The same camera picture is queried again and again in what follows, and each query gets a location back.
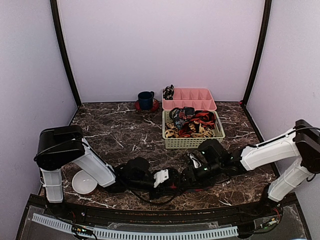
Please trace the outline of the red navy striped tie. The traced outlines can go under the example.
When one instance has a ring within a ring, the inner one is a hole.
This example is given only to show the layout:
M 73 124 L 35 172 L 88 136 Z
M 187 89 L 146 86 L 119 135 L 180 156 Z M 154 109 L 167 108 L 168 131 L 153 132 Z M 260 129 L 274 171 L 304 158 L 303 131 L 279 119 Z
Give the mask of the red navy striped tie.
M 209 185 L 203 185 L 203 184 L 191 184 L 186 185 L 184 182 L 180 183 L 178 185 L 177 183 L 172 183 L 169 186 L 169 189 L 172 191 L 178 191 L 178 195 L 187 194 L 187 193 L 196 193 L 196 192 L 202 192 L 208 189 L 211 189 L 213 186 Z

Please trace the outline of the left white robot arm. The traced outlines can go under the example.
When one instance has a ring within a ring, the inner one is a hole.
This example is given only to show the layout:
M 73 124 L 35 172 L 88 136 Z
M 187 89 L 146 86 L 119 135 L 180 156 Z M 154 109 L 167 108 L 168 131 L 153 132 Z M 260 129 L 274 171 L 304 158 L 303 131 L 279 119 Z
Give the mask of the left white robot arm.
M 61 174 L 62 167 L 69 163 L 80 167 L 107 192 L 130 191 L 151 205 L 155 205 L 155 199 L 170 196 L 164 201 L 167 204 L 181 191 L 181 175 L 175 168 L 150 172 L 150 163 L 143 157 L 136 157 L 117 167 L 106 163 L 91 148 L 78 125 L 43 130 L 33 160 L 41 171 L 50 208 L 60 218 L 67 218 L 71 213 L 70 206 L 63 201 Z

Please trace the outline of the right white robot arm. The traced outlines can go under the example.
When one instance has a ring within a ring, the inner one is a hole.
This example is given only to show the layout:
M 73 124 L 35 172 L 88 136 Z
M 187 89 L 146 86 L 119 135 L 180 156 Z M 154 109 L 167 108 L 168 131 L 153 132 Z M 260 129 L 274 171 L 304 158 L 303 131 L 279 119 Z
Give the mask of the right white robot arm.
M 206 163 L 195 167 L 191 163 L 182 172 L 187 187 L 203 189 L 214 184 L 217 176 L 238 176 L 258 167 L 294 158 L 284 173 L 268 184 L 255 205 L 255 213 L 266 217 L 284 197 L 308 177 L 320 172 L 320 129 L 303 119 L 282 135 L 259 144 L 228 152 L 216 139 L 202 142 L 198 151 Z

